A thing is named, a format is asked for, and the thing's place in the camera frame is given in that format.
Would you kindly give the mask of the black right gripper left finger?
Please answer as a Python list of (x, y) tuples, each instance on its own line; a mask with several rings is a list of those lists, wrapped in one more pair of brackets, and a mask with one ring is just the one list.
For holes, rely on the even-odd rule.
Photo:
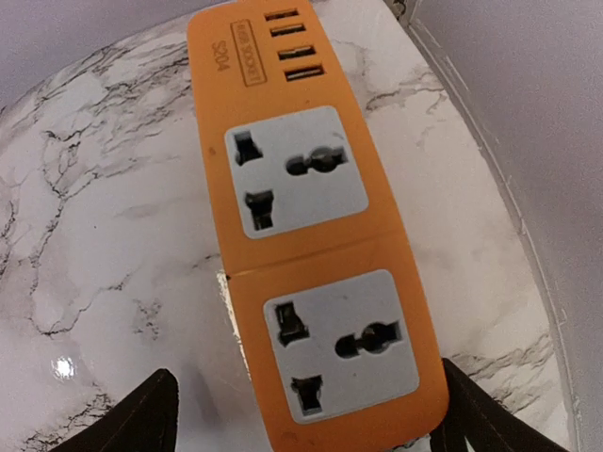
[(156, 370), (100, 420), (65, 442), (67, 451), (173, 451), (179, 387), (167, 369)]

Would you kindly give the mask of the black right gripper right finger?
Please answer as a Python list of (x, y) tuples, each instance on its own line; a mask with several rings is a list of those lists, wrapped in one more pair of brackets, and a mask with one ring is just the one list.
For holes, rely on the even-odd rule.
[(449, 359), (443, 360), (449, 404), (431, 432), (432, 451), (564, 452), (565, 449), (505, 410)]

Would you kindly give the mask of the orange power strip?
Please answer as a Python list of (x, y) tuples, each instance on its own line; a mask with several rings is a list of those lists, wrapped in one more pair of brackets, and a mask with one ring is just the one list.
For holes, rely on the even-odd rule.
[(187, 48), (208, 191), (276, 451), (386, 451), (448, 387), (395, 197), (307, 1), (197, 13)]

